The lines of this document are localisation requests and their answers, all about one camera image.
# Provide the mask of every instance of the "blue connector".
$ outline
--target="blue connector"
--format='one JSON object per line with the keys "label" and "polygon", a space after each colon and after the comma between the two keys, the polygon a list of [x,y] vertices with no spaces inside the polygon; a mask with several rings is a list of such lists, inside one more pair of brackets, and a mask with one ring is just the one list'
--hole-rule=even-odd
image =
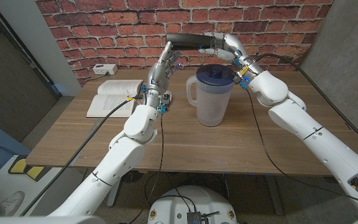
{"label": "blue connector", "polygon": [[140,88],[142,89],[142,92],[146,92],[146,86],[145,85],[142,85]]}
{"label": "blue connector", "polygon": [[243,81],[243,82],[240,82],[240,86],[241,86],[241,88],[243,88],[243,89],[247,89],[247,85],[246,85],[246,83]]}
{"label": "blue connector", "polygon": [[160,110],[160,113],[161,114],[165,114],[165,110],[167,109],[167,107],[165,105],[162,105],[161,106],[161,110]]}

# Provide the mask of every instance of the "open book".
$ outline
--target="open book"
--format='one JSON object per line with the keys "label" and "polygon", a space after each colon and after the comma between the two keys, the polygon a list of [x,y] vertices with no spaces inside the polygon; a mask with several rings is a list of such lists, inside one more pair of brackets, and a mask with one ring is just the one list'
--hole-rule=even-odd
{"label": "open book", "polygon": [[[136,96],[143,80],[107,80],[98,88],[98,94],[94,96],[86,117],[105,117],[116,106],[126,100],[127,96]],[[128,118],[134,109],[134,101],[130,101],[110,118]]]}

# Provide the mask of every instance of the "table leg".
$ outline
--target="table leg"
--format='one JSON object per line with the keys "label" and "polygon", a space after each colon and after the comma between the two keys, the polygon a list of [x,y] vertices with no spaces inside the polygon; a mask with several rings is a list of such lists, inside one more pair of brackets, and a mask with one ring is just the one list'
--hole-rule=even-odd
{"label": "table leg", "polygon": [[119,179],[112,187],[109,192],[109,196],[107,198],[107,206],[112,207],[116,202],[116,195],[118,193],[118,188],[121,183],[121,179]]}
{"label": "table leg", "polygon": [[280,194],[278,192],[276,178],[272,175],[265,176],[270,198],[272,199],[274,211],[277,215],[284,215],[283,204],[281,202]]}

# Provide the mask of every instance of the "white power outlet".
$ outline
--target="white power outlet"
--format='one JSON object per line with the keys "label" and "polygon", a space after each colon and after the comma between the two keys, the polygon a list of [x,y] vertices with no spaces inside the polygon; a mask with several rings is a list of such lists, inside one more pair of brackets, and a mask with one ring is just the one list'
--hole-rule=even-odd
{"label": "white power outlet", "polygon": [[116,64],[96,64],[93,67],[93,71],[97,75],[105,75],[109,73],[109,75],[114,75],[118,70]]}

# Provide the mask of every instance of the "brick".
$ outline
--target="brick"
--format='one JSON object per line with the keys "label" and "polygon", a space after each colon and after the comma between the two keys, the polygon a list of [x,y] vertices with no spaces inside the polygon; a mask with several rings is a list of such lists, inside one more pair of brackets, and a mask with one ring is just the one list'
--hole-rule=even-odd
{"label": "brick", "polygon": [[251,34],[238,34],[238,35],[236,35],[236,37],[243,44],[251,44],[252,43],[252,35]]}
{"label": "brick", "polygon": [[139,50],[136,48],[127,48],[127,49],[125,49],[125,51],[127,52],[128,57],[139,56]]}
{"label": "brick", "polygon": [[317,6],[303,6],[301,13],[299,14],[300,19],[313,19],[317,16]]}
{"label": "brick", "polygon": [[284,31],[317,31],[321,21],[289,21]]}
{"label": "brick", "polygon": [[250,55],[254,55],[254,54],[258,53],[258,49],[259,49],[258,46],[246,46],[246,51]]}
{"label": "brick", "polygon": [[234,0],[219,0],[220,6],[233,6]]}
{"label": "brick", "polygon": [[129,9],[161,9],[161,0],[128,0]]}
{"label": "brick", "polygon": [[56,39],[73,36],[73,34],[71,34],[71,32],[66,27],[51,28],[50,31],[52,32],[53,37]]}
{"label": "brick", "polygon": [[292,65],[271,65],[269,66],[269,71],[279,71],[279,72],[292,72],[296,68]]}
{"label": "brick", "polygon": [[82,68],[82,66],[81,66],[81,64],[80,64],[79,61],[69,62],[68,65],[69,65],[70,68],[73,69],[73,70]]}
{"label": "brick", "polygon": [[167,24],[167,33],[180,32],[180,24]]}
{"label": "brick", "polygon": [[82,58],[82,54],[81,54],[80,50],[78,50],[78,49],[63,51],[63,55],[65,56],[66,59]]}
{"label": "brick", "polygon": [[107,0],[75,0],[75,3],[80,11],[91,12],[110,8]]}
{"label": "brick", "polygon": [[318,11],[317,18],[325,18],[327,16],[330,8],[331,8],[331,5],[321,6],[320,11]]}
{"label": "brick", "polygon": [[220,22],[216,24],[216,32],[231,33],[233,24],[231,22]]}
{"label": "brick", "polygon": [[144,58],[120,58],[121,65],[146,65],[146,59]]}
{"label": "brick", "polygon": [[154,12],[141,12],[139,14],[139,18],[141,22],[144,23],[154,23]]}
{"label": "brick", "polygon": [[125,57],[124,49],[98,49],[99,56]]}
{"label": "brick", "polygon": [[68,39],[68,44],[74,48],[99,47],[96,38],[74,38]]}
{"label": "brick", "polygon": [[262,11],[261,19],[294,19],[298,14],[297,6],[272,6],[266,7]]}
{"label": "brick", "polygon": [[132,35],[134,31],[132,30],[132,25],[123,25],[118,27],[119,35]]}
{"label": "brick", "polygon": [[233,21],[242,19],[242,9],[211,9],[209,19],[215,21]]}
{"label": "brick", "polygon": [[60,25],[88,25],[91,24],[91,20],[85,13],[69,13],[69,14],[59,14],[54,16],[55,20]]}
{"label": "brick", "polygon": [[279,60],[278,58],[264,57],[264,58],[262,58],[262,59],[260,59],[260,60],[258,61],[258,64],[259,64],[259,65],[265,65],[265,64],[270,65],[270,64],[275,64],[275,63],[277,63],[278,60]]}
{"label": "brick", "polygon": [[112,38],[99,38],[99,41],[102,47],[114,47],[114,41],[112,40]]}
{"label": "brick", "polygon": [[244,20],[257,20],[259,19],[260,9],[249,7],[244,11]]}
{"label": "brick", "polygon": [[267,21],[257,22],[236,22],[233,32],[263,32],[267,26]]}
{"label": "brick", "polygon": [[295,0],[295,4],[321,4],[331,3],[332,0]]}
{"label": "brick", "polygon": [[274,0],[237,0],[238,6],[271,6]]}
{"label": "brick", "polygon": [[157,22],[186,22],[190,20],[190,11],[157,12]]}
{"label": "brick", "polygon": [[97,63],[106,63],[106,60],[104,58],[86,58],[81,59],[80,63],[82,67],[93,67]]}
{"label": "brick", "polygon": [[203,59],[199,57],[189,57],[188,58],[189,65],[201,65],[203,63]]}
{"label": "brick", "polygon": [[179,0],[162,0],[164,9],[179,8]]}
{"label": "brick", "polygon": [[197,50],[184,50],[183,55],[184,56],[199,56],[200,53]]}
{"label": "brick", "polygon": [[59,0],[58,3],[60,5],[60,9],[62,9],[63,12],[76,12],[76,11],[78,11],[77,7],[70,0],[67,0],[67,1]]}
{"label": "brick", "polygon": [[106,23],[101,13],[88,14],[88,18],[90,19],[92,25],[101,25]]}
{"label": "brick", "polygon": [[259,34],[255,36],[255,44],[284,44],[285,34]]}
{"label": "brick", "polygon": [[137,22],[137,15],[134,12],[109,12],[105,13],[104,17],[110,24]]}
{"label": "brick", "polygon": [[276,0],[276,4],[291,4],[293,0]]}
{"label": "brick", "polygon": [[225,64],[224,60],[221,60],[217,57],[204,57],[204,63],[205,64]]}
{"label": "brick", "polygon": [[193,10],[193,21],[206,22],[208,20],[208,10]]}
{"label": "brick", "polygon": [[47,22],[48,26],[57,26],[57,22],[52,16],[44,16],[45,22]]}
{"label": "brick", "polygon": [[287,39],[287,43],[299,44],[303,39],[302,34],[290,34]]}
{"label": "brick", "polygon": [[313,43],[314,38],[317,34],[305,34],[305,38],[303,38],[302,44],[311,44]]}
{"label": "brick", "polygon": [[71,32],[77,37],[86,37],[88,35],[85,26],[71,27]]}
{"label": "brick", "polygon": [[160,47],[161,46],[161,39],[158,36],[156,36],[156,37],[146,37],[146,44],[147,44],[147,46]]}
{"label": "brick", "polygon": [[38,8],[42,14],[51,14],[60,12],[56,1],[37,1]]}
{"label": "brick", "polygon": [[117,28],[114,26],[87,26],[89,35],[103,37],[117,35]]}
{"label": "brick", "polygon": [[202,34],[203,32],[214,32],[214,25],[208,23],[183,24],[183,33]]}
{"label": "brick", "polygon": [[278,55],[298,55],[303,54],[308,50],[309,47],[301,46],[279,46],[275,53]]}
{"label": "brick", "polygon": [[108,58],[106,58],[106,59],[107,59],[107,63],[119,65],[119,60],[118,60],[118,58],[108,57]]}
{"label": "brick", "polygon": [[140,35],[151,35],[151,34],[164,34],[164,26],[157,24],[150,25],[137,25],[134,26],[134,31],[136,34]]}
{"label": "brick", "polygon": [[181,0],[183,7],[210,7],[216,6],[216,0]]}
{"label": "brick", "polygon": [[163,48],[160,47],[146,47],[139,49],[141,56],[159,56]]}
{"label": "brick", "polygon": [[84,57],[96,57],[98,54],[94,49],[82,49],[82,54]]}
{"label": "brick", "polygon": [[148,65],[154,65],[158,61],[158,58],[148,58],[147,64]]}
{"label": "brick", "polygon": [[91,76],[90,72],[86,68],[74,71],[74,74],[77,78],[88,78]]}
{"label": "brick", "polygon": [[112,10],[127,9],[124,0],[110,0],[110,6]]}
{"label": "brick", "polygon": [[57,41],[57,45],[59,45],[61,50],[67,50],[70,49],[70,47],[68,46],[66,40],[58,40]]}
{"label": "brick", "polygon": [[271,54],[274,52],[275,47],[272,45],[265,45],[259,47],[259,53],[260,54]]}
{"label": "brick", "polygon": [[143,43],[143,38],[141,37],[118,37],[117,45],[140,47],[140,46],[144,46],[144,43]]}
{"label": "brick", "polygon": [[285,25],[283,21],[273,21],[269,22],[267,26],[267,31],[281,31]]}

